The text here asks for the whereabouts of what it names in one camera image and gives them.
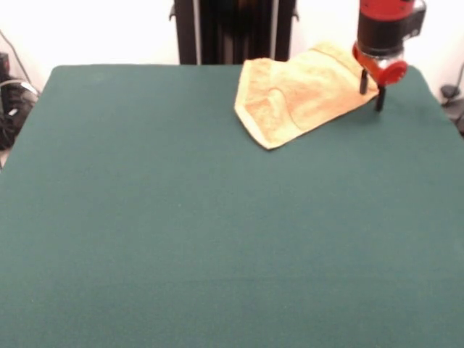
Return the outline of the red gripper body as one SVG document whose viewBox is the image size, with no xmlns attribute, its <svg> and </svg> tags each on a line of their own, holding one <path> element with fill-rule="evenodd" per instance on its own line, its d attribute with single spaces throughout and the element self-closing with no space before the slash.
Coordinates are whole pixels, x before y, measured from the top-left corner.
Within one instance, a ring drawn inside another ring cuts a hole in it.
<svg viewBox="0 0 464 348">
<path fill-rule="evenodd" d="M 404 61 L 402 51 L 386 57 L 375 57 L 363 53 L 355 43 L 352 47 L 352 54 L 362 70 L 366 69 L 368 77 L 371 77 L 378 86 L 398 83 L 407 72 L 408 64 Z"/>
</svg>

